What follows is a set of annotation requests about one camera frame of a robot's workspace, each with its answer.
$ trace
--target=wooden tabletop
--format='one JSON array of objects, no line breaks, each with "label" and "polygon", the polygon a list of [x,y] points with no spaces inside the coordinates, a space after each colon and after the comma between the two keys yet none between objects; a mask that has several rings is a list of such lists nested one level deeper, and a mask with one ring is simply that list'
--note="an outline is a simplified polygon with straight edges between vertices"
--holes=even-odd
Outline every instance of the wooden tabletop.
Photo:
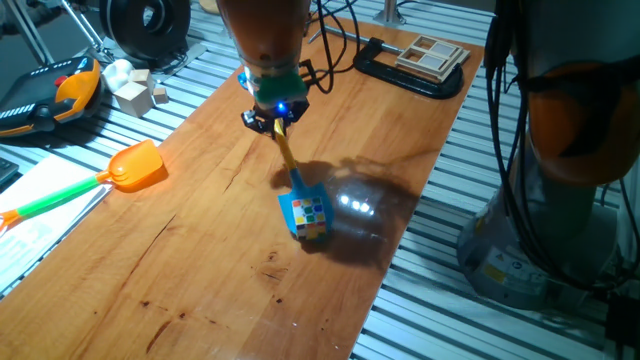
[{"label": "wooden tabletop", "polygon": [[[361,31],[401,48],[416,37]],[[335,58],[342,39],[329,40]],[[160,146],[167,180],[112,192],[0,302],[0,358],[346,359],[481,61],[463,46],[449,100],[355,70],[311,90],[289,138],[334,200],[323,246],[291,238],[282,157],[243,126],[253,99],[231,76]],[[305,58],[326,67],[322,41],[305,39]]]}]

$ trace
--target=white label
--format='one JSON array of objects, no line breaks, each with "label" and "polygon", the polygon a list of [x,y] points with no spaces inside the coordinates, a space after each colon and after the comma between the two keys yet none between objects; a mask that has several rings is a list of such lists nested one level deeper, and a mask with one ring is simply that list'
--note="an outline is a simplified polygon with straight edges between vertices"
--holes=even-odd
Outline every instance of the white label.
[{"label": "white label", "polygon": [[545,273],[495,247],[485,260],[484,273],[514,291],[531,295],[539,295],[547,281]]}]

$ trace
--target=green handle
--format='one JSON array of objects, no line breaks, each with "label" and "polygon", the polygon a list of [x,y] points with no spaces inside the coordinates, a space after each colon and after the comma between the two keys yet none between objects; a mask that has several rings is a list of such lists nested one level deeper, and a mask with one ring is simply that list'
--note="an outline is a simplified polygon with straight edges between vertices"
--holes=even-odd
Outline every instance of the green handle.
[{"label": "green handle", "polygon": [[21,206],[16,209],[16,211],[18,211],[18,214],[23,219],[32,218],[66,204],[89,190],[95,189],[98,185],[100,185],[100,183],[96,177],[91,176],[90,178],[86,178],[62,190],[58,190],[34,202]]}]

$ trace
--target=wooden block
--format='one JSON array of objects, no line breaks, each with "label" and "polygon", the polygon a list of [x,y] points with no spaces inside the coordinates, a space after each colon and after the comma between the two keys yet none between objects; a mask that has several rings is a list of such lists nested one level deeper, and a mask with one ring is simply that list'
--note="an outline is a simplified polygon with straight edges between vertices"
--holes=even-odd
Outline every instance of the wooden block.
[{"label": "wooden block", "polygon": [[200,6],[202,10],[208,12],[209,14],[220,14],[220,10],[218,10],[218,4],[214,0],[200,0]]},{"label": "wooden block", "polygon": [[153,77],[151,76],[151,71],[148,69],[133,70],[129,75],[129,81],[146,86],[149,88],[149,91],[153,91],[153,88],[156,85],[153,81]]},{"label": "wooden block", "polygon": [[149,88],[129,82],[114,94],[120,109],[137,118],[146,114],[153,107]]},{"label": "wooden block", "polygon": [[167,95],[167,88],[155,88],[153,89],[153,100],[156,104],[166,104],[169,102],[169,96]]},{"label": "wooden block", "polygon": [[462,64],[469,51],[459,45],[420,35],[396,59],[396,66],[417,71],[435,82],[449,77],[456,64]]}]

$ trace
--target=rubik's cube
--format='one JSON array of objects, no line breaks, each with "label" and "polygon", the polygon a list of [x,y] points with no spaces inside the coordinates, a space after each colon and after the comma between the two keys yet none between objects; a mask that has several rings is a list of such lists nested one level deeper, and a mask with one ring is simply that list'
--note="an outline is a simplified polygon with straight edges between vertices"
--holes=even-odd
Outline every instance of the rubik's cube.
[{"label": "rubik's cube", "polygon": [[298,240],[315,240],[327,233],[324,207],[319,197],[294,200],[291,205]]}]

